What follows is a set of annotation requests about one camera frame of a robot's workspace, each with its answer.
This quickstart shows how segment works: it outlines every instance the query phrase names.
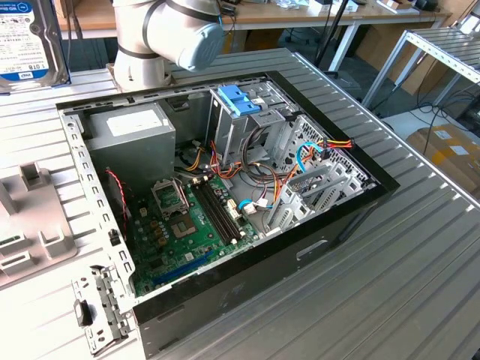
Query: gray slotted table surface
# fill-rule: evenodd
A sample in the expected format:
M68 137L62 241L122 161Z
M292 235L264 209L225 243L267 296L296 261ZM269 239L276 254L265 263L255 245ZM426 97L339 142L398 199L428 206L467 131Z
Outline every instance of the gray slotted table surface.
M180 340L159 359L469 359L480 345L479 204L286 49L223 55L202 73L280 71L401 188L334 252ZM5 359L88 359L70 280L106 256L54 103L114 94L106 70L0 102L0 176L40 161L52 172L79 253L0 291ZM100 359L142 359L135 333Z

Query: green motherboard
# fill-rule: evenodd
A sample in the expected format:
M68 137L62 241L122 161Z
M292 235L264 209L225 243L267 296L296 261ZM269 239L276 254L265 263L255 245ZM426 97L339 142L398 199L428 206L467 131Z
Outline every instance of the green motherboard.
M258 239L247 220L242 216L234 219L228 212L227 202L231 198L221 179L214 176L208 180L208 185L225 213L229 214L229 221L241 233L241 238L231 243L225 241L225 237L215 228L212 221L215 219L211 219L215 214L210 208L202 207L201 199L197 199L200 195L195 193L190 184L183 186L188 211L184 211L184 214L176 212L167 218L162 216L152 192L146 193L142 199L128 205L133 221L128 227L127 244L136 266L133 273L136 296L150 293L162 284L174 281ZM158 196L162 206L182 201L172 188Z

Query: white connector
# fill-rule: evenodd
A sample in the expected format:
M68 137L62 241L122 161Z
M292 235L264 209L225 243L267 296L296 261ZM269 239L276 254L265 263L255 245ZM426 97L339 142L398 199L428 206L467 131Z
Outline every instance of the white connector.
M268 199L265 199L265 198L262 198L260 200L258 200L256 202L256 204L260 207L260 208L266 208L268 205L269 205L269 200Z
M233 220L238 220L241 215L233 208L228 211Z
M237 207L237 204L235 203L235 201L233 199L229 199L227 202L226 202L226 207L229 209L229 210L235 210L236 207Z
M245 205L243 207L243 210L244 210L245 214L247 214L247 215L252 215L252 214L255 214L257 212L257 210L255 209L255 205L252 202Z

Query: metal shelf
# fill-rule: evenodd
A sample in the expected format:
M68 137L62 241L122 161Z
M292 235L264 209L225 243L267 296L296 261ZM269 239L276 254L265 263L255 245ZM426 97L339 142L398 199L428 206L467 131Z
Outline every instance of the metal shelf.
M460 76L466 77L473 83L480 82L480 39L465 35L456 28L406 30L383 65L370 90L365 95L362 101L363 106L370 106L407 43L415 45L418 47L418 50L397 79L397 84L408 76L422 51L457 72L457 76L448 84L446 91L436 100L437 104Z

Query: blue drive bay latch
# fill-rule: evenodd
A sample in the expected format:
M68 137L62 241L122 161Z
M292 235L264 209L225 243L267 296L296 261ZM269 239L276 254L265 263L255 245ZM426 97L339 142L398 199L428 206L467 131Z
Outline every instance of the blue drive bay latch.
M218 94L237 116L254 114L260 111L260 106L252 103L247 93L240 90L237 85L220 86Z

